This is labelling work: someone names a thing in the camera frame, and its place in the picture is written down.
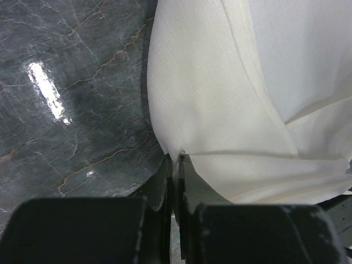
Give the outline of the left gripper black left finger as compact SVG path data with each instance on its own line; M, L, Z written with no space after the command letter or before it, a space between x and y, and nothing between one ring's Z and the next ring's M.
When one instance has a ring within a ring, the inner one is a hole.
M13 213L1 263L169 263L171 162L126 197L34 199Z

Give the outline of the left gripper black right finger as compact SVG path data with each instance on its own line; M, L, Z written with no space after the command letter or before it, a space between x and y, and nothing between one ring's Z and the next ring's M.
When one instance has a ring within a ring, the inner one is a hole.
M347 198L317 205L235 205L188 155L179 162L177 219L186 263L346 263Z

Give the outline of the white cloth napkin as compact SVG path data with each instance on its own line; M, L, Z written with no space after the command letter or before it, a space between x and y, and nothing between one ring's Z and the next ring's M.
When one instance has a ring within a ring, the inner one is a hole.
M163 151L233 203L351 187L351 1L159 1L147 93Z

